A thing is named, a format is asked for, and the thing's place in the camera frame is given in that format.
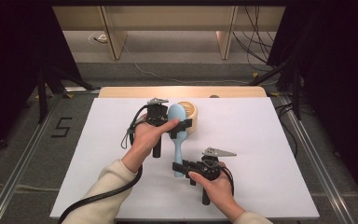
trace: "aluminum rail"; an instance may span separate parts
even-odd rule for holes
[[[283,96],[282,103],[287,105],[291,102],[287,96]],[[319,177],[322,187],[324,188],[324,192],[329,199],[331,205],[333,206],[334,211],[336,212],[339,222],[342,224],[354,223],[347,204],[339,193],[338,188],[334,184],[330,174],[327,172],[327,169],[324,167],[324,163],[322,162],[315,146],[312,144],[310,136],[304,128],[301,120],[297,120],[295,114],[292,111],[289,111],[288,115],[293,126],[295,127],[298,138],[300,139],[301,144],[303,145],[310,159],[310,163],[313,166],[313,170]]]
[[[19,185],[20,180],[25,173],[25,170],[32,159],[34,152],[37,150],[40,140],[48,126],[48,122],[50,120],[51,114],[54,111],[54,108],[61,100],[61,95],[54,95],[51,99],[50,103],[50,110],[47,113],[45,119],[42,123],[39,123],[28,142],[27,147],[23,151],[19,161],[17,162],[16,167],[14,168],[13,172],[11,173],[8,181],[4,185],[2,191],[0,192],[0,219],[2,218],[3,214],[5,213],[8,204],[16,190],[16,187]]]

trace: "black cable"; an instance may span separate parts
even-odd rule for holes
[[[254,52],[252,52],[250,49],[248,49],[239,39],[238,37],[235,35],[235,33],[233,32],[232,34],[234,34],[234,37],[237,39],[237,42],[240,44],[240,46],[245,49],[246,53],[247,53],[247,60],[248,60],[248,64],[254,69],[254,70],[258,70],[261,72],[269,72],[269,70],[265,70],[265,69],[260,69],[260,68],[256,68],[254,67],[250,61],[249,61],[249,54],[251,54],[252,56],[254,56],[257,60],[259,60],[262,63],[267,64],[266,61],[264,61],[262,58],[258,57]]]
[[[231,193],[234,195],[234,177],[231,174],[231,171],[227,167],[221,166],[223,173],[228,177],[228,181],[231,184]]]
[[[289,103],[287,105],[279,105],[279,106],[276,106],[275,107],[275,110],[279,109],[279,108],[282,108],[282,107],[286,107],[286,106],[289,106],[289,105],[292,105],[292,103]]]
[[[272,42],[274,42],[274,38],[272,38],[272,36],[269,34],[269,32],[267,32],[269,38],[271,38]]]
[[[249,21],[250,21],[251,24],[252,24],[252,27],[254,28],[254,32],[252,33],[252,40],[253,40],[254,34],[256,33],[256,35],[257,35],[257,37],[258,37],[258,41],[259,41],[260,43],[263,43],[263,44],[264,44],[263,40],[262,40],[261,37],[260,37],[260,33],[258,32],[258,14],[259,14],[259,11],[260,11],[260,7],[258,7],[258,6],[255,7],[255,23],[253,23],[253,20],[252,20],[250,14],[249,14],[249,11],[248,11],[247,7],[245,7],[245,11],[246,11],[246,14],[247,14],[247,16],[248,16],[248,18],[249,18]],[[264,52],[262,45],[260,45],[260,48],[261,48],[261,51],[263,52],[264,57],[265,57],[266,60],[267,60],[268,57],[266,56],[266,53]]]
[[[138,118],[138,116],[141,114],[141,112],[147,108],[147,105],[144,105],[141,107],[141,109],[138,110],[138,112],[136,113],[135,117],[133,118],[132,120],[132,123],[130,125],[130,128],[127,130],[127,133],[126,133],[126,136],[128,136],[128,134],[130,135],[130,142],[131,144],[133,144],[133,133],[135,131],[135,127],[144,122],[139,122],[139,123],[136,123],[136,120]],[[71,213],[73,212],[74,210],[76,210],[77,208],[81,207],[81,206],[84,206],[86,204],[89,204],[89,203],[95,203],[97,201],[100,201],[102,199],[105,199],[105,198],[108,198],[108,197],[112,197],[112,196],[115,196],[119,193],[122,193],[124,191],[126,191],[127,189],[130,189],[132,188],[136,183],[138,183],[138,181],[141,179],[141,176],[142,176],[142,172],[143,172],[143,166],[141,165],[138,169],[138,173],[136,174],[136,177],[128,184],[126,184],[125,186],[121,187],[121,188],[118,188],[118,189],[114,189],[114,190],[111,190],[111,191],[108,191],[106,193],[101,193],[101,194],[97,194],[97,195],[94,195],[94,196],[91,196],[91,197],[88,197],[86,199],[83,199],[83,200],[80,200],[76,203],[73,203],[72,205],[70,205],[68,208],[65,209],[65,211],[62,213],[62,215],[60,216],[60,219],[58,220],[58,223],[61,224],[63,223],[63,221],[66,219],[66,217]]]
[[[119,193],[126,191],[127,189],[132,188],[136,183],[138,183],[139,179],[141,179],[142,171],[143,171],[143,167],[141,165],[141,167],[139,167],[138,174],[136,175],[136,177],[130,183],[128,183],[127,185],[125,185],[119,189],[114,189],[114,190],[108,191],[106,193],[97,194],[95,196],[91,196],[89,198],[80,200],[77,203],[73,203],[71,206],[69,206],[62,213],[62,215],[60,216],[60,219],[58,220],[58,223],[59,224],[63,223],[63,221],[66,219],[66,217],[69,215],[69,213],[71,213],[72,211],[76,210],[77,208],[79,208],[81,206],[87,205],[89,203],[94,203],[94,202],[100,201],[100,200],[108,198],[108,197],[115,196]]]
[[[286,109],[286,110],[283,112],[284,108],[282,108],[282,109],[281,109],[281,112],[280,112],[280,115],[279,115],[279,118],[281,118],[282,115],[286,114],[287,112],[289,112],[289,111],[292,110],[292,109],[293,109],[293,108],[291,107],[291,108]]]
[[[266,47],[269,47],[269,48],[272,48],[272,46],[271,45],[268,45],[268,44],[264,44],[264,43],[260,43],[260,42],[257,42],[257,41],[255,41],[255,40],[253,40],[253,39],[251,39],[251,37],[249,37],[244,31],[242,31],[242,34],[247,38],[247,39],[249,39],[249,40],[251,40],[251,41],[253,41],[253,42],[255,42],[256,44],[261,44],[261,45],[263,45],[263,46],[266,46]]]

